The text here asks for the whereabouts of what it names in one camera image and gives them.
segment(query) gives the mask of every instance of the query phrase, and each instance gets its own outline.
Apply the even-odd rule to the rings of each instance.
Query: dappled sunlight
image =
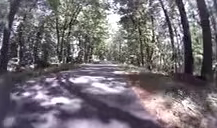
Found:
[[[109,120],[108,122],[101,122],[96,119],[81,119],[81,120],[70,120],[66,124],[66,128],[130,128],[126,122],[117,120]]]
[[[206,102],[210,106],[214,113],[214,116],[217,117],[217,92],[209,93],[206,97]]]
[[[116,74],[116,75],[123,75],[126,72],[125,71],[114,71],[113,73]]]
[[[95,83],[92,83],[91,86],[102,89],[104,93],[121,93],[123,91],[123,89],[118,90],[116,88],[111,88],[111,87],[109,87],[109,86],[107,86],[106,84],[103,84],[103,83],[96,83],[95,82]]]
[[[19,84],[11,95],[10,128],[159,128],[124,75],[114,74],[117,68],[93,68]]]

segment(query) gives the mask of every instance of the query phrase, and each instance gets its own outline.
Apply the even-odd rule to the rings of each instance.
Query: tree trunk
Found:
[[[43,52],[43,61],[48,63],[48,60],[49,60],[49,49],[48,49],[48,44],[47,43],[44,43],[42,45],[42,52]]]
[[[9,40],[11,35],[11,29],[20,2],[21,0],[14,0],[13,2],[10,2],[8,25],[5,26],[4,33],[3,33],[3,41],[2,41],[2,48],[1,48],[1,55],[0,55],[0,74],[4,74],[7,72],[8,61],[9,61],[8,51],[10,45]]]
[[[184,40],[184,73],[193,74],[193,53],[192,53],[192,41],[190,34],[190,26],[187,19],[187,14],[184,8],[182,0],[176,0],[176,5],[180,12],[181,24],[183,26],[183,40]]]
[[[79,42],[79,52],[78,52],[78,57],[76,58],[77,63],[82,63],[83,62],[83,56],[84,56],[84,46],[83,46],[83,41],[81,40],[81,37],[78,37],[78,42]]]
[[[144,45],[143,45],[143,40],[142,40],[142,31],[140,28],[140,24],[138,24],[138,34],[139,34],[139,42],[140,42],[140,56],[141,56],[141,65],[144,66]]]
[[[61,56],[60,56],[60,29],[59,29],[59,21],[58,21],[58,16],[56,16],[56,34],[57,34],[57,48],[56,48],[56,52],[57,52],[57,58],[58,61],[60,62],[62,60]]]
[[[154,17],[151,16],[151,22],[152,22],[152,44],[155,45],[155,23],[154,23]],[[151,53],[150,53],[150,63],[149,67],[152,70],[153,67],[153,55],[154,55],[154,48],[152,48]]]
[[[123,54],[122,54],[122,42],[121,41],[118,41],[118,44],[119,44],[119,50],[118,50],[118,52],[119,52],[119,62],[121,62],[121,63],[123,63],[124,61],[123,61]]]
[[[68,21],[67,19],[65,18],[65,21],[64,21],[64,24],[62,26],[62,33],[61,33],[61,41],[60,41],[60,62],[62,61],[63,63],[65,63],[65,50],[64,50],[64,46],[65,46],[65,42],[67,42],[65,40],[65,31],[67,30],[67,25],[68,25]]]
[[[42,25],[39,26],[39,31],[36,34],[36,42],[34,44],[34,48],[33,48],[33,57],[34,57],[34,63],[37,64],[37,62],[39,61],[39,56],[38,56],[38,49],[39,49],[39,45],[41,44],[42,41],[42,34],[43,34],[43,29],[44,29],[44,23],[42,23]]]
[[[213,30],[214,30],[214,40],[216,44],[216,60],[217,60],[217,22],[214,15],[211,17],[211,20],[212,20]]]
[[[67,50],[66,50],[66,63],[69,63],[71,60],[71,44],[67,43]]]
[[[179,67],[178,69],[177,69],[177,71],[176,72],[179,72],[179,71],[181,71],[180,69],[181,69],[181,67],[182,67],[182,65],[181,65],[181,48],[180,48],[180,46],[181,46],[181,37],[180,37],[180,35],[178,35],[178,32],[177,32],[177,27],[176,26],[173,26],[174,27],[174,33],[175,33],[175,35],[176,35],[176,56],[177,56],[177,58],[176,58],[176,64],[177,64],[177,66]]]
[[[19,32],[18,32],[18,39],[19,39],[18,58],[19,58],[20,66],[23,64],[23,47],[24,47],[23,31],[24,31],[24,25],[23,23],[20,23]]]
[[[203,34],[203,63],[201,69],[201,76],[206,80],[212,80],[212,35],[209,21],[209,13],[204,0],[197,0],[197,7],[199,10]]]
[[[89,63],[92,63],[93,51],[94,51],[94,46],[91,45],[91,46],[90,46],[90,52],[89,52]]]
[[[84,63],[87,63],[88,62],[88,45],[85,45],[85,48],[84,48]]]
[[[174,33],[173,33],[172,24],[171,24],[171,21],[170,21],[168,12],[167,12],[167,10],[165,9],[165,6],[164,6],[164,4],[163,4],[163,1],[162,1],[162,0],[159,0],[159,2],[160,2],[160,4],[161,4],[162,10],[163,10],[164,15],[165,15],[166,23],[167,23],[167,25],[168,25],[169,37],[170,37],[170,42],[171,42],[172,51],[173,51],[173,54],[172,54],[172,61],[174,62],[174,69],[175,69],[175,72],[177,72],[177,61],[176,61],[177,53],[176,53],[175,44],[174,44]]]

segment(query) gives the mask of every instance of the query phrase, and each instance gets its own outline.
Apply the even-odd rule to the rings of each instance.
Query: green foliage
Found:
[[[58,7],[60,5],[60,0],[47,0],[52,10],[55,12],[58,10]]]
[[[181,19],[175,0],[163,1],[173,27],[174,47],[171,46],[169,28],[163,15],[160,1],[153,0],[114,0],[117,13],[121,16],[120,25],[122,34],[116,33],[109,53],[116,61],[127,55],[124,62],[138,66],[152,67],[154,70],[172,72],[173,66],[182,72],[184,67],[184,46]],[[188,21],[191,28],[195,73],[199,74],[203,59],[202,31],[197,11],[197,3],[189,2],[186,7]]]

